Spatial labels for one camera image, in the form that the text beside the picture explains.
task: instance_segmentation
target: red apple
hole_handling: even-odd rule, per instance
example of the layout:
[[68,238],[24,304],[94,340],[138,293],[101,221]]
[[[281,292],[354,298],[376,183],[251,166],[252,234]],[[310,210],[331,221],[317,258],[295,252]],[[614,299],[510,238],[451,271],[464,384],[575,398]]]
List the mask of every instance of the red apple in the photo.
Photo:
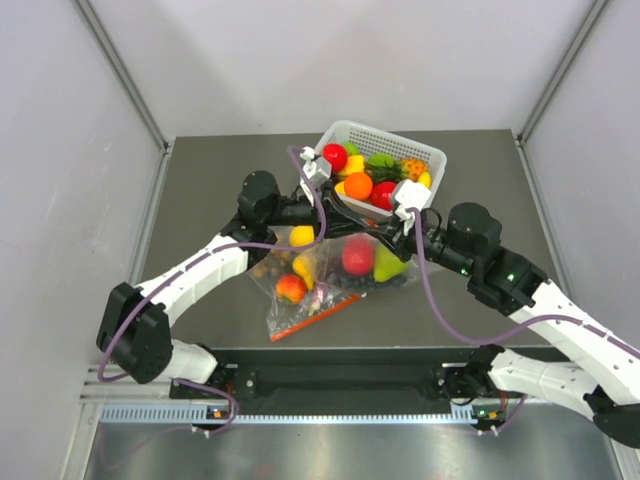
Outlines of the red apple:
[[389,181],[380,182],[378,185],[375,185],[369,196],[369,200],[373,206],[391,211],[393,209],[393,205],[391,205],[391,194],[395,190],[396,185],[397,183]]
[[322,149],[322,156],[331,164],[332,172],[339,172],[347,164],[347,149],[337,143],[327,143]]
[[342,267],[351,275],[363,276],[373,270],[375,248],[367,235],[349,237],[342,248]]

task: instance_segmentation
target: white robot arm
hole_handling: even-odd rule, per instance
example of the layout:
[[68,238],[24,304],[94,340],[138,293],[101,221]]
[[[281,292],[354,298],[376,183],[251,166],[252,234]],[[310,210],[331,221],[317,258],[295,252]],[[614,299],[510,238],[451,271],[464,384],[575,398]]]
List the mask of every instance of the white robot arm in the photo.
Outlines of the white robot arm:
[[[395,215],[372,226],[335,194],[327,181],[326,160],[309,150],[304,155],[304,172],[319,188],[321,205],[314,205],[307,182],[302,194],[282,197],[271,174],[249,175],[238,213],[208,245],[153,280],[137,287],[123,283],[111,292],[97,339],[105,358],[113,358],[139,383],[158,377],[207,383],[218,365],[214,354],[172,340],[170,327],[213,288],[264,258],[267,250],[252,246],[275,244],[269,226],[313,225],[318,231],[319,208],[325,216],[325,238],[366,232],[403,260],[417,253],[420,236],[409,212],[425,209],[430,195],[425,187],[401,183],[393,196]],[[464,383],[471,378],[473,385],[482,386],[481,392],[473,392],[467,385],[469,396],[500,390],[542,398],[592,419],[609,436],[640,448],[638,352],[574,305],[544,272],[501,247],[501,225],[483,207],[458,205],[451,210],[446,229],[440,224],[427,227],[421,228],[426,258],[468,276],[468,290],[480,302],[518,324],[545,316],[545,321],[529,328],[575,363],[572,368],[547,364],[501,347],[480,352],[482,360],[472,355],[456,380]]]

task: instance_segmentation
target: black bracket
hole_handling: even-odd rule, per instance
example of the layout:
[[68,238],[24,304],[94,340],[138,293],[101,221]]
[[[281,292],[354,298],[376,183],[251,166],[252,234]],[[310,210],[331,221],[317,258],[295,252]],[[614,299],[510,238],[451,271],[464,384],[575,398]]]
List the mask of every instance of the black bracket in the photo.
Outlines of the black bracket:
[[[109,295],[96,344],[104,352],[129,313],[143,300],[140,291],[121,283]],[[148,303],[116,344],[111,359],[138,383],[149,383],[169,364],[173,346],[164,305]]]
[[640,404],[616,405],[600,386],[584,400],[601,432],[627,447],[640,448]]

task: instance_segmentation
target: green pear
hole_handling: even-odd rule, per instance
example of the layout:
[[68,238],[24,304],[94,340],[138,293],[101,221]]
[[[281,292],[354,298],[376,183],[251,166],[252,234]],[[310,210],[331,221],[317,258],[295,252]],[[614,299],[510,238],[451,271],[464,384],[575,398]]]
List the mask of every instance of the green pear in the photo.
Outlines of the green pear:
[[378,245],[373,263],[373,279],[386,282],[396,275],[404,273],[409,268],[409,262],[403,262],[384,245]]
[[345,142],[342,146],[347,150],[347,155],[360,155],[360,150],[358,150],[358,146],[352,142]]

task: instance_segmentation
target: plastic bag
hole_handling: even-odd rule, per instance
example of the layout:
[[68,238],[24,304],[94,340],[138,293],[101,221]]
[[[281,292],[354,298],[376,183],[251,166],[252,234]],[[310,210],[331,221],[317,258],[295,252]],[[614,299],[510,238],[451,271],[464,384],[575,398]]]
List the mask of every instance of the plastic bag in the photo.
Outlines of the plastic bag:
[[[289,245],[291,228],[276,230],[277,245]],[[271,297],[267,328],[271,341],[279,340],[351,305],[359,295],[321,281],[327,269],[322,242],[303,252],[272,250],[249,275]]]
[[378,240],[355,234],[322,244],[327,257],[319,281],[357,294],[400,288],[420,279],[415,260],[402,262]]

